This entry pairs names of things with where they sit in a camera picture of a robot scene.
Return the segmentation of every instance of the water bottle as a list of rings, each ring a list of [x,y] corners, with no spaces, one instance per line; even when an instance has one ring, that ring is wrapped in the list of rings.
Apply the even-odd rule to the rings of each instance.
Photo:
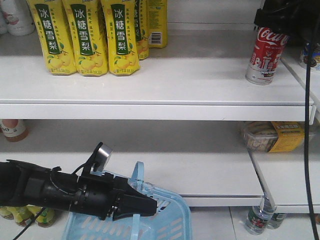
[[[274,207],[269,197],[264,193],[264,202],[261,206],[252,206],[245,221],[245,229],[252,235],[260,235],[266,229],[268,222],[274,214]]]
[[[26,0],[0,0],[0,5],[10,34],[23,36],[35,30]]]
[[[5,34],[6,32],[8,32],[7,24],[0,8],[0,34]]]
[[[268,229],[277,229],[278,227],[280,227],[286,216],[287,213],[274,213],[266,227]]]

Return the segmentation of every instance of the blue basket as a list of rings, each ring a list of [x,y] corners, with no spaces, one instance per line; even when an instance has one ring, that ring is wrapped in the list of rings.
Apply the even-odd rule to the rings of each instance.
[[[191,212],[184,199],[143,179],[144,164],[137,162],[128,183],[157,201],[154,216],[135,214],[101,221],[95,216],[70,213],[62,240],[192,240]]]

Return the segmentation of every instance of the white shelf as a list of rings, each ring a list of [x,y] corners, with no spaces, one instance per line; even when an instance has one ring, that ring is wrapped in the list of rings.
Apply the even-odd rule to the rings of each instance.
[[[0,118],[302,121],[304,90],[283,64],[271,85],[245,79],[255,35],[175,30],[132,76],[83,77],[49,74],[36,32],[5,34]]]
[[[108,171],[130,177],[144,162],[145,181],[182,195],[189,206],[252,206],[261,189],[237,122],[27,120],[29,136],[0,139],[0,159],[71,173],[99,142],[113,149]]]
[[[191,221],[194,240],[312,240],[313,233],[307,214],[288,214],[278,229],[266,229],[261,235],[251,235],[244,222],[248,207],[193,207]],[[60,240],[68,220],[67,212],[58,212],[49,228],[33,224],[19,240]],[[13,239],[23,228],[13,220],[0,217],[1,237]]]
[[[320,134],[310,142],[309,171],[314,211],[320,213]],[[308,213],[303,146],[288,153],[252,153],[252,159],[278,213]]]
[[[287,69],[292,73],[296,80],[306,88],[306,69],[299,65],[301,47],[288,47],[284,52],[281,60]],[[317,118],[320,120],[320,74],[311,72],[310,79],[310,96],[314,100],[318,113]]]

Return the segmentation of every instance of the black cable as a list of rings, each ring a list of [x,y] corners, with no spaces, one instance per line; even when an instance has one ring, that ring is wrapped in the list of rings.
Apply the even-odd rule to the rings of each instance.
[[[93,165],[93,164],[97,164],[98,162],[97,161],[94,161],[94,162],[85,162],[83,164],[81,164],[80,166],[78,166],[72,174],[76,174],[80,169],[84,168],[85,166],[87,165]]]
[[[309,45],[308,56],[307,56],[307,65],[306,65],[306,77],[305,77],[305,115],[304,115],[304,177],[305,177],[305,187],[306,187],[306,195],[309,206],[309,216],[311,220],[311,226],[313,231],[313,236],[315,240],[319,240],[316,220],[315,220],[315,212],[314,205],[312,201],[312,193],[310,186],[310,171],[309,171],[309,104],[310,104],[310,77],[311,77],[311,60],[313,49],[316,44],[317,33],[320,26],[320,14],[316,21],[312,39]]]
[[[41,210],[34,216],[34,218],[31,220],[31,222],[29,222],[24,227],[24,229],[22,229],[22,231],[17,236],[15,236],[15,238],[13,240],[17,240],[31,226],[31,224],[33,224],[36,221],[36,219],[43,213],[43,211],[45,209],[46,209],[46,207],[41,208]]]

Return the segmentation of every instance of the red can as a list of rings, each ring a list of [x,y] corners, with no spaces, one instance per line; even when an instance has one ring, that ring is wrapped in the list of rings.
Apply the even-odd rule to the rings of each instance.
[[[258,85],[268,85],[272,82],[288,39],[288,35],[274,33],[268,27],[259,29],[253,54],[245,73],[249,82]]]

